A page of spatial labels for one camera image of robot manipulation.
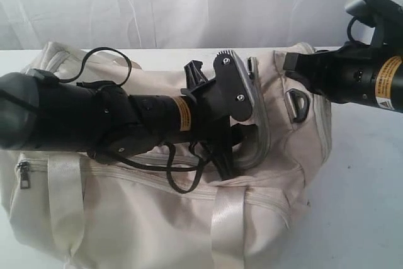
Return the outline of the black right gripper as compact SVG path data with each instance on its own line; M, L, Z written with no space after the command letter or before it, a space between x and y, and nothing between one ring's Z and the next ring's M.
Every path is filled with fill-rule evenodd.
M310 55L287 52L284 71L296 71L297 79L312 93L334 103L375 105L375 74L382 63L380 49L343 47Z

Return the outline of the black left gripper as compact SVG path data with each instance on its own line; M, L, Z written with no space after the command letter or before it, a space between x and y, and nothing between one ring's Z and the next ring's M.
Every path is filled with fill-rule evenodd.
M197 139L205 143L211 153L217 155L217 170L223 181L239 176L234 166L233 139L227 106L215 80L207 79L202 72L203 62L193 60L184 66L186 88L181 92L196 105Z

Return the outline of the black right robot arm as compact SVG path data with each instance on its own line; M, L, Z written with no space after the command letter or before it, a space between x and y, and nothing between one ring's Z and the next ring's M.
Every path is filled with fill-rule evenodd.
M288 53L285 74L333 103L402 112L402 6L347 0L348 41L337 50Z

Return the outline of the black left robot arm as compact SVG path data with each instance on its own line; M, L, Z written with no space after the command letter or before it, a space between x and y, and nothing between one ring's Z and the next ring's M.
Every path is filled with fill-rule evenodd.
M1 148L85 152L102 164L127 163L156 146L201 144L223 179L236 176L232 147L241 141L230 121L253 113L234 60L221 57L215 77L202 63L184 67L179 96L129 95L117 83L68 84L47 71L1 78Z

